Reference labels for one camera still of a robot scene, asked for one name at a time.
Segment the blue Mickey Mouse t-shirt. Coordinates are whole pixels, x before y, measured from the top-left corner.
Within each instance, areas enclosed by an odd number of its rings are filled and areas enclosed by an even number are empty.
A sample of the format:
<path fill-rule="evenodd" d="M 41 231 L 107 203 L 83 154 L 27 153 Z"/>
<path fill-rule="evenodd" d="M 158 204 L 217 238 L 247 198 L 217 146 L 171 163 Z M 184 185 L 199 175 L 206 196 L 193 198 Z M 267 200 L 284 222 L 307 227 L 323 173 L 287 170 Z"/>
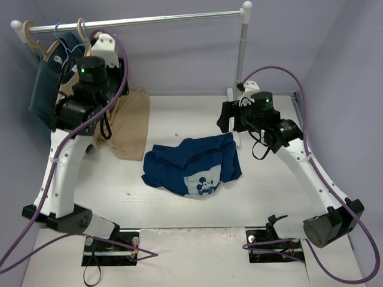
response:
<path fill-rule="evenodd" d="M 191 199 L 209 197 L 220 183 L 242 175 L 231 133 L 188 138 L 176 147 L 154 145 L 145 154 L 143 172 L 146 185 Z"/>

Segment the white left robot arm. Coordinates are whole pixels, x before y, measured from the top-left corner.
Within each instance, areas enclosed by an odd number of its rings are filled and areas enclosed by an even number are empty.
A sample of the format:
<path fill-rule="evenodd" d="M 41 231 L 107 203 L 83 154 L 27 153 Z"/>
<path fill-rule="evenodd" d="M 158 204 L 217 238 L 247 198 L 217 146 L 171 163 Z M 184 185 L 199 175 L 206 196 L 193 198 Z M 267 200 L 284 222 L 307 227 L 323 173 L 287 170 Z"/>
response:
<path fill-rule="evenodd" d="M 59 92 L 42 187 L 22 216 L 60 233 L 98 237 L 98 244 L 112 251 L 120 243 L 119 225 L 75 204 L 74 195 L 97 125 L 126 91 L 127 56 L 118 38 L 105 30 L 93 33 L 90 52 L 75 63 L 77 82 L 69 92 Z"/>

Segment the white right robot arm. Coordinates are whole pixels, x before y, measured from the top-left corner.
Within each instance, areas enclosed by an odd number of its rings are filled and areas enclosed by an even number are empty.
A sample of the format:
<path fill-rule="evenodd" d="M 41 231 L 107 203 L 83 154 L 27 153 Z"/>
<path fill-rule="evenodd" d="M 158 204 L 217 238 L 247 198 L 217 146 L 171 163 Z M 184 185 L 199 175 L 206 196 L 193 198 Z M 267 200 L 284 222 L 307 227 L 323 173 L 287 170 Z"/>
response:
<path fill-rule="evenodd" d="M 260 91 L 254 81 L 238 84 L 238 90 L 242 93 L 239 100 L 222 104 L 217 120 L 220 130 L 248 132 L 255 143 L 276 154 L 293 172 L 314 208 L 315 216 L 303 221 L 305 236 L 314 246 L 323 248 L 351 232 L 357 221 L 347 209 L 361 216 L 362 202 L 351 200 L 338 187 L 327 188 L 328 174 L 314 156 L 305 151 L 300 127 L 293 120 L 281 118 L 274 108 L 271 92 Z"/>

